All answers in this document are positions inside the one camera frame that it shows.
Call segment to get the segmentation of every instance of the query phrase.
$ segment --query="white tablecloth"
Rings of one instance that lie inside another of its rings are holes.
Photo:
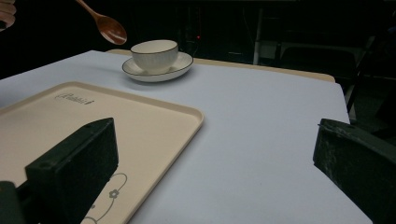
[[[203,127],[130,223],[372,223],[312,160],[320,120],[348,122],[338,84],[200,64],[143,83],[123,73],[127,59],[88,51],[0,80],[0,107],[80,81],[203,111]]]

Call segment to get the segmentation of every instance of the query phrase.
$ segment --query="white plate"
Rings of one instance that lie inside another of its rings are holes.
[[[122,64],[122,70],[127,74],[128,77],[131,77],[135,80],[144,81],[144,82],[160,82],[169,80],[175,77],[180,77],[189,71],[193,62],[193,58],[184,52],[179,52],[177,54],[177,60],[169,69],[168,72],[164,74],[152,75],[147,71],[139,68],[134,62],[134,58],[128,59],[125,63]]]

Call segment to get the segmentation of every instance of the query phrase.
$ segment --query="white bowl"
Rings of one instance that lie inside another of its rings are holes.
[[[151,40],[131,47],[134,62],[149,74],[162,74],[177,59],[178,44],[173,40]]]

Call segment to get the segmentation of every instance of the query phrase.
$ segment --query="spoon bowl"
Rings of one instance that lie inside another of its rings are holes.
[[[92,15],[100,34],[107,41],[115,45],[122,45],[126,42],[126,31],[119,22],[113,18],[95,12],[83,0],[76,1]]]

